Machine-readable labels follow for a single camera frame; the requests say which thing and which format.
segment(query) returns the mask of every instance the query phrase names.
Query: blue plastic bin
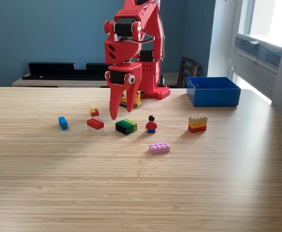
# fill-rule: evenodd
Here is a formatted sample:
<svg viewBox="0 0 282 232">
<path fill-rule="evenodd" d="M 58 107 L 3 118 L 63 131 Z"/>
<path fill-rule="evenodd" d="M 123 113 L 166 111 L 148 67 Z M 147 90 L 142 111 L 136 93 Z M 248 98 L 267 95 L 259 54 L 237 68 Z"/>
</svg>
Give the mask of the blue plastic bin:
<svg viewBox="0 0 282 232">
<path fill-rule="evenodd" d="M 189 77 L 187 94 L 194 106 L 237 106 L 241 89 L 227 77 Z"/>
</svg>

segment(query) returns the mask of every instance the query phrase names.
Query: yellow lego brick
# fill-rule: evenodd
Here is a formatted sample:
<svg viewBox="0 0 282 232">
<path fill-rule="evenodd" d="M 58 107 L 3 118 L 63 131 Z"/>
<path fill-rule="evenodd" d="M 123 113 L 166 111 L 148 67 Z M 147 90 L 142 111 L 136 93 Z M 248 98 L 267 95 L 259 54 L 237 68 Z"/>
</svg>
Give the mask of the yellow lego brick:
<svg viewBox="0 0 282 232">
<path fill-rule="evenodd" d="M 192 124 L 197 124 L 197 123 L 207 122 L 207 121 L 208 121 L 208 117 L 204 114 L 193 115 L 189 117 L 189 122 Z"/>
<path fill-rule="evenodd" d="M 122 102 L 127 103 L 127 97 L 126 96 L 122 97 Z"/>
<path fill-rule="evenodd" d="M 90 111 L 91 113 L 94 113 L 94 112 L 95 112 L 95 108 L 94 108 L 93 105 L 91 105 L 91 106 L 89 107 L 89 111 Z"/>
<path fill-rule="evenodd" d="M 200 128 L 200 127 L 206 127 L 207 126 L 207 122 L 201 122 L 201 123 L 195 123 L 195 124 L 193 124 L 193 123 L 188 123 L 188 125 L 189 125 L 189 127 L 191 128 L 191 129 L 195 129 L 195 128 Z"/>
</svg>

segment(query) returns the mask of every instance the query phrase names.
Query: red torso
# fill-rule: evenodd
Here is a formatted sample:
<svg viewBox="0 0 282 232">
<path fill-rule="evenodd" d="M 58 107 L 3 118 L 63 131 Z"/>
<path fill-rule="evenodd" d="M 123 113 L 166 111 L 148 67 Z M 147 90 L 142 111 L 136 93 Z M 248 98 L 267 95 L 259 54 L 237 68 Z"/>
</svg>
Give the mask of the red torso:
<svg viewBox="0 0 282 232">
<path fill-rule="evenodd" d="M 146 127 L 145 127 L 146 129 L 150 129 L 150 130 L 155 130 L 156 128 L 157 128 L 157 125 L 156 125 L 156 123 L 154 123 L 154 122 L 148 122 L 147 124 L 146 124 Z"/>
</svg>

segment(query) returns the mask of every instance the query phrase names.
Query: wooden chair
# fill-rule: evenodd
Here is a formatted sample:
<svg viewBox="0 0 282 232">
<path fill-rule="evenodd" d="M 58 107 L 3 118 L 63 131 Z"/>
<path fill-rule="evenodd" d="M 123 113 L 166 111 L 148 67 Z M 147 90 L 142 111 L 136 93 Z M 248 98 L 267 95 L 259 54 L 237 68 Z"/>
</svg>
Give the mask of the wooden chair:
<svg viewBox="0 0 282 232">
<path fill-rule="evenodd" d="M 182 57 L 177 88 L 183 88 L 183 80 L 185 82 L 185 88 L 186 88 L 187 78 L 190 76 L 196 76 L 200 66 L 201 65 L 197 61 L 188 57 Z"/>
</svg>

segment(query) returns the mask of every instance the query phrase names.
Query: black hair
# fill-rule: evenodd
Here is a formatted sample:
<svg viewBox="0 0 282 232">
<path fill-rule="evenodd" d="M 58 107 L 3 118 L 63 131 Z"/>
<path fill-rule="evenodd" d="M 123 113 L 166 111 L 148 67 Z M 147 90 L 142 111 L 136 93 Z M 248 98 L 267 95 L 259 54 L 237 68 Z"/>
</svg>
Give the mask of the black hair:
<svg viewBox="0 0 282 232">
<path fill-rule="evenodd" d="M 150 122 L 154 122 L 155 121 L 155 117 L 153 115 L 149 116 L 149 121 Z"/>
</svg>

